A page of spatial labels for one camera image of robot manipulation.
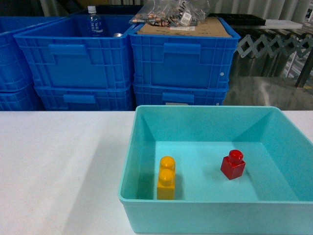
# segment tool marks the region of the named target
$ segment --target plastic bag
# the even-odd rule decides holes
[[[131,24],[148,23],[153,26],[167,26],[166,19],[172,15],[170,0],[148,0],[130,20]]]
[[[197,26],[209,14],[209,0],[149,0],[130,20],[153,26]]]
[[[171,3],[180,26],[196,26],[210,13],[208,0],[172,0]]]

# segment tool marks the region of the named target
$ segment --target sticker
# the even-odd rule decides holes
[[[183,25],[189,25],[190,21],[191,21],[191,15],[185,12],[180,20],[180,23]]]
[[[182,31],[195,31],[196,28],[194,26],[189,27],[170,27],[171,30],[182,30]]]
[[[169,103],[169,102],[166,102],[165,105],[189,105],[189,104],[186,104],[186,103]]]

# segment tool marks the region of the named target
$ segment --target white table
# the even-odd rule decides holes
[[[284,113],[313,141],[313,111]],[[117,197],[133,119],[0,112],[0,234],[135,234]]]

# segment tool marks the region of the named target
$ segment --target red 1-stud block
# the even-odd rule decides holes
[[[229,180],[242,176],[246,165],[243,158],[243,153],[237,149],[231,150],[229,155],[223,158],[221,171]]]

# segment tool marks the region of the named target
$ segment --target yellow toy block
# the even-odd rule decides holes
[[[175,161],[170,156],[165,156],[160,161],[157,199],[173,200],[175,196]]]

